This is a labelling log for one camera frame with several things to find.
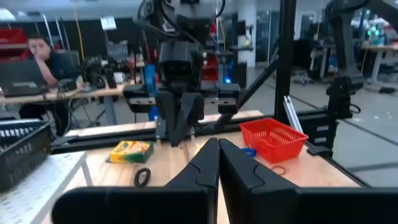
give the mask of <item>shelving unit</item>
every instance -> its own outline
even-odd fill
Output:
[[[23,29],[0,29],[0,61],[25,60],[29,55]]]

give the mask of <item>black bracket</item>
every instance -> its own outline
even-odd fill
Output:
[[[309,147],[307,149],[307,152],[311,156],[326,156],[326,157],[332,157],[333,156],[333,151],[327,147],[324,146],[313,146]]]
[[[160,117],[166,120],[170,144],[180,144],[187,131],[204,118],[205,101],[201,93],[183,93],[181,99],[173,93],[160,91],[156,96]]]

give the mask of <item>black basket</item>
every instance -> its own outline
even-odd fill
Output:
[[[29,175],[50,154],[50,121],[0,123],[0,192]]]

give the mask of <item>person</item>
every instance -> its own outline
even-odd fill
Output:
[[[47,42],[46,38],[34,34],[28,37],[27,44],[32,53],[31,60],[35,60],[42,72],[43,78],[48,87],[55,88],[61,79],[76,78],[65,72],[71,67],[69,61],[56,53]],[[69,130],[71,114],[67,108],[69,105],[64,101],[54,103],[27,103],[22,105],[19,110],[21,119],[40,119],[46,111],[51,111],[55,120],[56,135],[63,136]]]

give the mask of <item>workbench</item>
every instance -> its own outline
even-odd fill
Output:
[[[243,111],[236,114],[233,119],[262,115],[259,111]],[[215,121],[220,114],[205,116],[200,122]],[[155,126],[154,122],[124,124],[117,126],[96,127],[88,129],[77,129],[67,133],[66,136],[90,136],[95,134],[106,134],[117,131],[132,131],[138,129],[150,129]],[[148,167],[151,170],[149,186],[163,186],[174,178],[188,162],[195,156],[198,150],[209,138],[229,139],[238,147],[246,147],[240,132],[217,134],[213,136],[195,137],[191,140],[182,141],[179,147],[171,147],[169,142],[155,143],[155,151],[145,164],[110,164],[105,162],[109,157],[111,148],[102,148],[87,151],[87,164],[93,178],[93,185],[107,186],[132,186],[136,171]],[[270,164],[261,157],[256,159],[268,168],[276,165],[285,169],[284,178],[301,187],[360,187],[353,176],[340,169],[331,160],[320,156],[311,156],[304,146],[298,158]],[[82,173],[78,173],[68,186],[69,189],[85,186]],[[218,223],[229,223],[226,205],[219,185],[218,193]]]

